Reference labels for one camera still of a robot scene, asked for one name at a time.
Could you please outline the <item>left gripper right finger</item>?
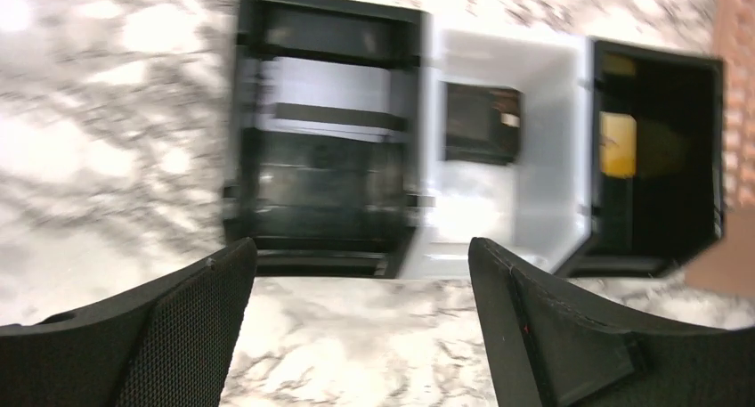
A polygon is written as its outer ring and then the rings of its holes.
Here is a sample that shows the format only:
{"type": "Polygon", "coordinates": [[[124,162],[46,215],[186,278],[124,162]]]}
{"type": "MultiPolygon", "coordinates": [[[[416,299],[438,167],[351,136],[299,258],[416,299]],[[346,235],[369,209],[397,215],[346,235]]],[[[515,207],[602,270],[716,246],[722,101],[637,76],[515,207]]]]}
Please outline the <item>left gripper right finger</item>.
{"type": "Polygon", "coordinates": [[[754,330],[677,322],[620,305],[496,242],[468,250],[498,404],[751,406],[754,330]]]}

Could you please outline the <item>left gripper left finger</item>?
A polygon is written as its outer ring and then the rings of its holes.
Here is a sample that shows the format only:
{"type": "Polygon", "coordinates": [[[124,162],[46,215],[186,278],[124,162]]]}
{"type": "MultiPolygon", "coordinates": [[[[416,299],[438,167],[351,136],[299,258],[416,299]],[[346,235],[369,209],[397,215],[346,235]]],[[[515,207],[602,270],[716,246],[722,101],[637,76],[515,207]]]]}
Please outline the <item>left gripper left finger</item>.
{"type": "Polygon", "coordinates": [[[116,296],[3,326],[2,405],[218,405],[256,259],[240,240],[116,296]]]}

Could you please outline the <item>orange plastic desk organizer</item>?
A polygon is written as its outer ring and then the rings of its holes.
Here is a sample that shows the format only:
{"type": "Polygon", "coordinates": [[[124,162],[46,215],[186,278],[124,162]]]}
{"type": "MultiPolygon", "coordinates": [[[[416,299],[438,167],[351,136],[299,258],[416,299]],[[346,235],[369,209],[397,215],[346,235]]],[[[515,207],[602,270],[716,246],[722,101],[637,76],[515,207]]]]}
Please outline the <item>orange plastic desk organizer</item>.
{"type": "Polygon", "coordinates": [[[726,63],[725,238],[685,268],[688,285],[754,297],[754,0],[717,0],[713,51],[726,63]]]}

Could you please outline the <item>black white card tray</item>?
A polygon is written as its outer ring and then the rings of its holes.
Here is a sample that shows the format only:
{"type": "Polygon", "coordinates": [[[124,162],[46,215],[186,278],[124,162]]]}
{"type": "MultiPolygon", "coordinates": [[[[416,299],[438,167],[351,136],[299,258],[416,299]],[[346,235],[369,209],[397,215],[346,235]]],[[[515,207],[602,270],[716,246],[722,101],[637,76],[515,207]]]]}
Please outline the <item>black white card tray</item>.
{"type": "Polygon", "coordinates": [[[460,279],[487,238],[657,277],[725,226],[724,64],[353,0],[238,0],[221,222],[265,276],[460,279]]]}

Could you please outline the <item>gold card in tray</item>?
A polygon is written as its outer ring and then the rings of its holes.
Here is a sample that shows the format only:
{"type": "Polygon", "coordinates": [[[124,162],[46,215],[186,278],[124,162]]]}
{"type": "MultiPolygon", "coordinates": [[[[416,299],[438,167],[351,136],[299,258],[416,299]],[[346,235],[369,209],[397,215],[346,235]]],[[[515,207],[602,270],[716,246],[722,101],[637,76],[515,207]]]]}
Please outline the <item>gold card in tray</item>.
{"type": "Polygon", "coordinates": [[[629,179],[637,170],[637,121],[629,114],[600,112],[600,165],[604,175],[629,179]]]}

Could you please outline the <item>black card in tray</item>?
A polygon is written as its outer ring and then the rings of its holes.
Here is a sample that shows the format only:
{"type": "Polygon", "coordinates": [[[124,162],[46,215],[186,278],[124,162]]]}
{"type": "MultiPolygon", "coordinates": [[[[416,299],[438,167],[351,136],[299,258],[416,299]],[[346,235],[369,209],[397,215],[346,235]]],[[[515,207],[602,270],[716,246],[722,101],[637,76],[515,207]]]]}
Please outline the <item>black card in tray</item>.
{"type": "Polygon", "coordinates": [[[479,85],[446,85],[444,159],[505,166],[521,145],[520,91],[479,85]]]}

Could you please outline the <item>silver card in tray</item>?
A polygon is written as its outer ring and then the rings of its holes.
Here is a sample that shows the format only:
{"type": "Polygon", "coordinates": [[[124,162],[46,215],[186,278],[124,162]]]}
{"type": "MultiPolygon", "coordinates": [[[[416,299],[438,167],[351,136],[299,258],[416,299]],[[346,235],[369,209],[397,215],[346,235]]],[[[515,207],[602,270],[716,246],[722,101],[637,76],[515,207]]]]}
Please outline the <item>silver card in tray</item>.
{"type": "Polygon", "coordinates": [[[364,142],[399,142],[407,118],[393,110],[388,69],[295,58],[260,64],[251,126],[364,142]]]}

